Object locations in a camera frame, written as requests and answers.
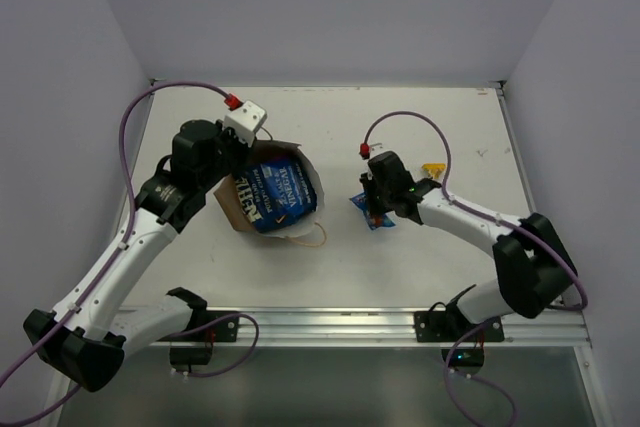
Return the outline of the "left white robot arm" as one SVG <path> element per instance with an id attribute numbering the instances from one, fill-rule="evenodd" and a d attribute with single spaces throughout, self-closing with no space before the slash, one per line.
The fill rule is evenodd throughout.
<path id="1" fill-rule="evenodd" d="M 204 208 L 206 195 L 245 166 L 255 136 L 229 120 L 184 123 L 172 151 L 141 187 L 125 226 L 76 287 L 23 328 L 38 357 L 88 392 L 105 387 L 134 353 L 162 339 L 201 337 L 207 303 L 177 287 L 127 315 L 119 310 L 155 258 Z"/>

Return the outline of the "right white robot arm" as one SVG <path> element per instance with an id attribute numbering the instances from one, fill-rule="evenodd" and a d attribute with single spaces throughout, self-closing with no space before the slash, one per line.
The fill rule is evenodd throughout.
<path id="1" fill-rule="evenodd" d="M 429 314 L 440 335 L 468 339 L 481 323 L 512 313 L 533 319 L 572 284 L 577 271 L 551 222 L 534 213 L 500 218 L 475 204 L 463 208 L 436 180 L 414 180 L 398 155 L 383 151 L 367 160 L 360 176 L 374 218 L 390 212 L 417 225 L 447 232 L 489 255 L 496 278 L 472 285 Z"/>

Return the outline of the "blue M&M's packet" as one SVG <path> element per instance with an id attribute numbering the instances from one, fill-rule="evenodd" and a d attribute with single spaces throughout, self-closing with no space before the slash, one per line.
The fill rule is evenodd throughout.
<path id="1" fill-rule="evenodd" d="M 351 197 L 350 201 L 362 212 L 365 222 L 370 230 L 374 231 L 380 228 L 393 228 L 396 226 L 387 214 L 372 214 L 370 212 L 364 192 Z"/>

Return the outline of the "yellow M&M's packet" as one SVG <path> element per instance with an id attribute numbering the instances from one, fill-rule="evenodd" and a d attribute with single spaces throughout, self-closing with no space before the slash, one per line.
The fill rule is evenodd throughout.
<path id="1" fill-rule="evenodd" d="M 425 163 L 421 167 L 426 178 L 439 181 L 447 171 L 445 163 Z"/>

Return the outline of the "brown paper bag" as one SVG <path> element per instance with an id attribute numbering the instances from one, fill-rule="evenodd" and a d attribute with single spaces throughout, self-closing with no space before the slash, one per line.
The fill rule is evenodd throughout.
<path id="1" fill-rule="evenodd" d="M 303 217 L 296 224 L 270 233 L 258 233 L 245 218 L 234 184 L 234 177 L 247 167 L 278 157 L 297 158 L 306 170 L 317 194 L 315 212 Z M 325 195 L 320 176 L 309 158 L 297 143 L 281 140 L 258 140 L 249 157 L 249 164 L 238 173 L 227 176 L 215 191 L 215 198 L 227 217 L 231 227 L 242 233 L 251 233 L 263 238 L 281 239 L 303 247 L 318 248 L 327 241 L 327 233 L 321 225 L 321 214 L 325 208 Z"/>

